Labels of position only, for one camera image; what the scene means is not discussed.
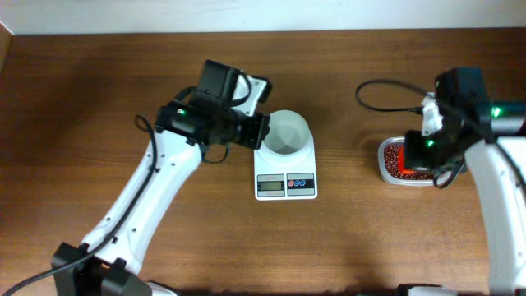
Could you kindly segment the orange plastic scoop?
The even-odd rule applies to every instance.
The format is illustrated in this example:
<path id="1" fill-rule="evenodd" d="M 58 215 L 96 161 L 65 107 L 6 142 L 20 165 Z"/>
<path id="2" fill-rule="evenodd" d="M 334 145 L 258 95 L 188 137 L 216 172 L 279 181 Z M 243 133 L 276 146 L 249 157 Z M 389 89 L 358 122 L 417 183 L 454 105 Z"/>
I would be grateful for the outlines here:
<path id="1" fill-rule="evenodd" d="M 404 147 L 401 146 L 398 153 L 398 171 L 401 175 L 410 175 L 414 174 L 415 171 L 411 169 L 407 169 L 405 166 L 405 158 L 404 158 Z"/>

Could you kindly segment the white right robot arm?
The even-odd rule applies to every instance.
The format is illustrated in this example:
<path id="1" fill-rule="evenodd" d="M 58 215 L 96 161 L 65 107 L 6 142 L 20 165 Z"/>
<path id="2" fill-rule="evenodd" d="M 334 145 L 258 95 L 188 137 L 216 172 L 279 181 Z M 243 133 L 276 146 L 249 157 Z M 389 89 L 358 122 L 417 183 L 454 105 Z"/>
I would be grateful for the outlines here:
<path id="1" fill-rule="evenodd" d="M 404 135 L 404 167 L 448 187 L 473 176 L 490 253 L 489 290 L 525 293 L 525 104 L 492 101 L 482 72 L 456 67 L 422 102 L 422 129 Z"/>

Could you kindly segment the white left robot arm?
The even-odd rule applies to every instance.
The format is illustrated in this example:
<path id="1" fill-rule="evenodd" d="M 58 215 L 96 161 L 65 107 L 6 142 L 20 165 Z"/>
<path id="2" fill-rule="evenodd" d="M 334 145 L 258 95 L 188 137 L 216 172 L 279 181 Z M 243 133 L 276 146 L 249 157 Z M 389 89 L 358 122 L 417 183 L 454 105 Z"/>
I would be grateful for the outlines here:
<path id="1" fill-rule="evenodd" d="M 256 150 L 270 118 L 230 107 L 172 103 L 155 124 L 143 159 L 104 218 L 79 247 L 63 243 L 53 255 L 59 295 L 176 295 L 178 291 L 139 278 L 150 241 L 174 197 L 203 161 L 209 145 L 236 144 Z"/>

